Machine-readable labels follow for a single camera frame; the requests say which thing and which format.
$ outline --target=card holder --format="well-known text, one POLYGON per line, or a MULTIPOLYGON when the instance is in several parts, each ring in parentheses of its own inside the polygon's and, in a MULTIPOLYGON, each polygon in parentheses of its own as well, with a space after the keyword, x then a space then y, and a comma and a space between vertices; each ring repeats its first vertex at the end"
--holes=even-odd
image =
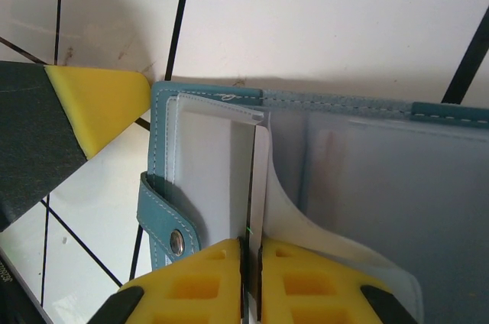
MULTIPOLYGON (((485 202, 489 195, 485 182, 489 175, 487 110, 157 83, 153 88, 148 186, 165 206, 178 211, 186 226, 194 228, 199 243, 202 228, 198 219, 168 190, 169 165, 175 163, 168 150, 176 144, 175 138, 166 134, 175 131, 171 128, 175 122, 169 118, 176 117, 171 104, 179 95, 269 114, 273 171, 283 194, 310 223, 378 251, 387 262, 394 262, 394 267, 413 274, 423 289, 427 322, 438 318, 448 305, 457 316, 470 318, 463 322, 477 322, 486 314, 482 303, 489 299, 485 270, 489 258, 485 237, 489 229, 485 223, 489 217, 485 202), (474 305, 478 310, 470 309, 474 305)), ((138 219, 143 227, 148 220, 141 212, 150 209, 150 202, 140 197, 138 219)), ((160 219, 154 224, 167 221, 160 219)), ((268 225, 268 234, 273 227, 268 225)), ((317 238, 294 240, 300 234, 284 235, 292 229, 283 228, 283 223, 274 228, 271 233, 275 237, 322 250, 317 238)), ((157 239, 150 234, 155 268, 164 265, 165 258, 180 258, 166 254, 168 231, 156 235, 157 239)), ((210 242, 207 237, 203 240, 205 244, 199 248, 210 242)), ((372 255, 366 261, 341 254, 337 258, 359 269, 371 269, 371 274, 382 270, 384 278, 391 269, 389 264, 376 264, 372 255)), ((401 286, 411 284, 414 294, 401 302, 421 321, 423 305, 418 302, 416 280, 410 275, 399 280, 399 270, 393 272, 394 280, 407 277, 401 286)))
POLYGON ((173 112, 165 194, 197 225, 203 247, 244 236, 254 126, 264 114, 186 93, 168 100, 173 112))

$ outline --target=teal leather wallet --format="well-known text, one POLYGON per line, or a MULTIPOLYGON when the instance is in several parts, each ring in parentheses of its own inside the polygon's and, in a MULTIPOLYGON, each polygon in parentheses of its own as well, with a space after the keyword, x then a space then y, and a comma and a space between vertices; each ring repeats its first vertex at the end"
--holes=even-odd
MULTIPOLYGON (((190 163, 183 165, 187 174, 203 175, 205 162, 227 151, 224 146, 212 151, 206 139, 217 137, 218 128, 213 128, 214 138, 186 136, 192 138, 186 157, 169 152, 181 141, 172 102, 182 95, 263 112, 284 195, 311 223, 366 245, 410 272, 423 291, 424 313, 417 312, 423 311, 421 303, 412 303, 418 320, 424 315, 426 322, 482 322, 489 315, 489 110, 155 83, 147 172, 141 174, 138 200, 138 221, 150 236, 153 269, 214 242, 209 221, 171 184, 178 177, 179 160, 190 163), (205 154, 198 152, 199 140, 205 154)), ((194 122, 204 124, 198 118, 194 122)), ((242 134, 240 142, 247 137, 242 134)), ((216 185, 227 183, 225 176, 218 178, 216 185)), ((212 190, 207 187, 212 175, 199 183, 188 181, 194 188, 212 190)), ((202 195, 212 207, 212 192, 202 195)))

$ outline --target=black grout line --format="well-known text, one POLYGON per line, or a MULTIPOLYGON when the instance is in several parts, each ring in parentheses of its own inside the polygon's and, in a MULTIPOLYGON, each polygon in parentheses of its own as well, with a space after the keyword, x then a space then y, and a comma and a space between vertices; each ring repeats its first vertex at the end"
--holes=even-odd
POLYGON ((137 118, 134 123, 146 129, 147 131, 150 130, 150 123, 148 121, 145 121, 143 118, 137 118))
POLYGON ((141 250, 141 239, 143 238, 143 228, 138 225, 136 233, 136 242, 134 243, 134 252, 132 253, 131 271, 129 272, 129 280, 133 280, 136 276, 136 268, 138 267, 139 251, 141 250))
MULTIPOLYGON (((46 197, 46 206, 49 207, 50 194, 46 197)), ((40 307, 44 307, 44 284, 46 281, 46 256, 47 256, 47 229, 49 224, 49 209, 46 208, 46 219, 44 220, 44 251, 43 251, 43 272, 40 279, 40 307)))
POLYGON ((178 45, 178 37, 182 27, 183 10, 185 9, 186 0, 178 0, 176 8, 175 25, 173 26, 173 35, 171 37, 170 52, 168 53, 167 71, 165 73, 165 81, 171 81, 173 74, 173 65, 175 64, 176 46, 178 45))
POLYGON ((442 102, 461 104, 489 49, 489 7, 468 45, 442 102))
POLYGON ((23 57, 29 59, 31 62, 34 62, 34 63, 37 63, 37 64, 47 64, 46 62, 42 61, 41 59, 39 59, 38 57, 35 57, 34 55, 32 55, 31 53, 25 51, 24 49, 22 49, 21 47, 18 47, 17 45, 11 43, 10 41, 4 39, 3 37, 0 36, 0 43, 4 44, 6 47, 9 47, 10 49, 12 49, 13 51, 19 53, 20 55, 22 55, 23 57))
POLYGON ((58 51, 60 48, 60 22, 61 22, 61 0, 58 0, 56 11, 56 37, 54 39, 54 65, 58 64, 58 51))
POLYGON ((117 284, 119 287, 122 286, 122 283, 120 280, 117 279, 117 277, 102 263, 100 259, 97 258, 95 254, 89 249, 88 246, 85 245, 85 243, 82 241, 81 238, 78 237, 75 232, 59 217, 56 212, 54 212, 51 207, 49 207, 46 202, 43 200, 40 201, 41 203, 44 204, 46 209, 49 211, 51 215, 65 228, 65 230, 68 231, 68 233, 71 235, 72 238, 78 242, 78 244, 83 248, 83 250, 97 263, 99 267, 114 281, 115 284, 117 284))

